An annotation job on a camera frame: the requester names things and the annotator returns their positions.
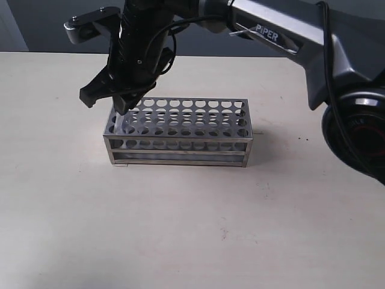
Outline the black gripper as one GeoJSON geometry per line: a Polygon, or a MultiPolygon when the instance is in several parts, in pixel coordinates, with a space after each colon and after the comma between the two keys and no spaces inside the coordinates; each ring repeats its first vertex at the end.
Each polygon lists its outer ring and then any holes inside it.
{"type": "Polygon", "coordinates": [[[125,115],[155,85],[156,72],[167,33],[157,32],[172,23],[174,13],[164,1],[126,1],[121,14],[108,18],[111,46],[108,67],[86,86],[79,99],[88,108],[114,96],[114,109],[125,115]]]}

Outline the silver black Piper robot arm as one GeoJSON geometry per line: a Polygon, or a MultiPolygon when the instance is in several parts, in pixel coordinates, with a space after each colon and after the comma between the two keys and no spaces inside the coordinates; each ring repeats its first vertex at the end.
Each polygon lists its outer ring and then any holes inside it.
{"type": "Polygon", "coordinates": [[[173,65],[167,37],[197,24],[257,40],[300,65],[308,103],[327,109],[322,133],[346,165],[384,182],[384,22],[332,10],[325,1],[126,1],[67,23],[71,41],[109,35],[106,66],[80,100],[112,98],[125,114],[173,65]]]}

